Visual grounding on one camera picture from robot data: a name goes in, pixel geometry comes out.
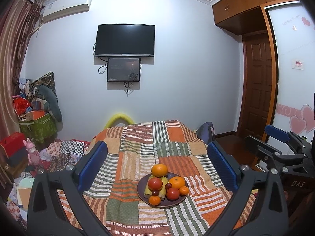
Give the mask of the striped red curtain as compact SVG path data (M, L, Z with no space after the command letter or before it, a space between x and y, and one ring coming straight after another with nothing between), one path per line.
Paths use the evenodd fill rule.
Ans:
M42 7L42 0L14 0L1 16L1 139L19 131L12 96L19 89L22 64Z

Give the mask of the pink toy figure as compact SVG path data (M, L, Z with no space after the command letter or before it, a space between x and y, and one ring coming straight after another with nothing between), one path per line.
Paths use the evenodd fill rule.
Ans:
M28 164L37 169L40 164L40 156L35 144L29 138L23 140L23 143L28 152Z

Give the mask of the striped patchwork bed blanket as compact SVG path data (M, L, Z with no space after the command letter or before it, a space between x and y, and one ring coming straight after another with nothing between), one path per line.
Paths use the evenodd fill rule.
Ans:
M83 197L113 235L203 235L232 198L207 145L177 120L109 127L49 150L63 169L98 142L107 157Z

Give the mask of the small mandarin orange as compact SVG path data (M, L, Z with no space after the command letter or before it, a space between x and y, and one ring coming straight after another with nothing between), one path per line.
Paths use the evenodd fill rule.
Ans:
M182 196L188 195L189 194L189 188L187 186L182 186L179 188L179 193Z
M148 202L151 206L158 206L161 203L161 199L157 195L152 195L149 197Z

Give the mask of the yellow foam arc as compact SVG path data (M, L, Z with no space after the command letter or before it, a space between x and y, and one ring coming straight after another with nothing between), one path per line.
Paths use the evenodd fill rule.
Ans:
M116 113L110 117L108 122L105 124L104 129L113 127L119 123L123 123L125 125L132 125L134 121L124 113Z

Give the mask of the blue backpack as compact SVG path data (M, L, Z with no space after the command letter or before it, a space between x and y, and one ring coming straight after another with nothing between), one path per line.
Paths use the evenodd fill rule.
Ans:
M203 123L196 130L197 137L202 140L206 145L212 142L215 138L215 130L212 122Z

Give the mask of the large wall television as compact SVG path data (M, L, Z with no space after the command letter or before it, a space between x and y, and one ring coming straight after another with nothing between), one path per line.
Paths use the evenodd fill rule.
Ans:
M103 24L98 26L94 56L153 57L155 25Z

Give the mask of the red box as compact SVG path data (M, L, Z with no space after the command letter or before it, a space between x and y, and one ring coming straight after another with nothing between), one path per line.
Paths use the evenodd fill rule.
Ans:
M25 139L25 135L20 132L15 132L12 135L2 139L0 141L1 151L3 151L5 158L10 158L22 147L24 147L23 141Z

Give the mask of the green storage box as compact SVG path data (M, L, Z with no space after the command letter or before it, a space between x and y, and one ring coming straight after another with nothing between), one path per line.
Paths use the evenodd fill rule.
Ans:
M35 120L19 121L19 125L25 137L37 144L43 144L48 139L57 136L55 120L49 113Z

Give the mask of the small wall monitor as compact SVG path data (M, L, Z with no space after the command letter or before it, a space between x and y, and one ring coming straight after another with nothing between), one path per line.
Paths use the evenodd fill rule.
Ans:
M139 82L140 58L108 58L107 82Z

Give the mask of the white air conditioner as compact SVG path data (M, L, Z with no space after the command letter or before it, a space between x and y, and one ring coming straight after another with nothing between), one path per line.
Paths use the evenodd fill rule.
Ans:
M57 0L44 7L42 21L51 22L73 14L88 12L92 0Z

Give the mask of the red tomato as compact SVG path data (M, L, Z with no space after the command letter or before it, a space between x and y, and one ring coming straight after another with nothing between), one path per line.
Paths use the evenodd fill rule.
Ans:
M147 185L151 191L154 191L154 190L159 191L162 188L162 181L158 177L152 177L148 180Z
M169 188L166 197L169 201L175 201L180 197L180 191L176 188Z

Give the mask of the grey plush toy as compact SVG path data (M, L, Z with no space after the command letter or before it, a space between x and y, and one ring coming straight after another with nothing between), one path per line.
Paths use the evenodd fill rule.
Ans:
M45 111L48 111L56 122L62 122L62 114L58 100L50 88L45 85L40 85L35 91L35 97L45 100L47 103L47 109L45 109Z

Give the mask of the large orange with sticker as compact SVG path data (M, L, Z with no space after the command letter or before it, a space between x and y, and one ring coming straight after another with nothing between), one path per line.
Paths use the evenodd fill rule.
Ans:
M164 164L156 164L152 167L151 173L155 177L163 177L168 174L168 167Z

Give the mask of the brown wooden door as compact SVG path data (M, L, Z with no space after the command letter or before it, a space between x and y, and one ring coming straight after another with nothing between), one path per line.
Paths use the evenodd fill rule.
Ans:
M238 135L262 139L269 114L272 88L272 58L266 32L244 36L245 87Z

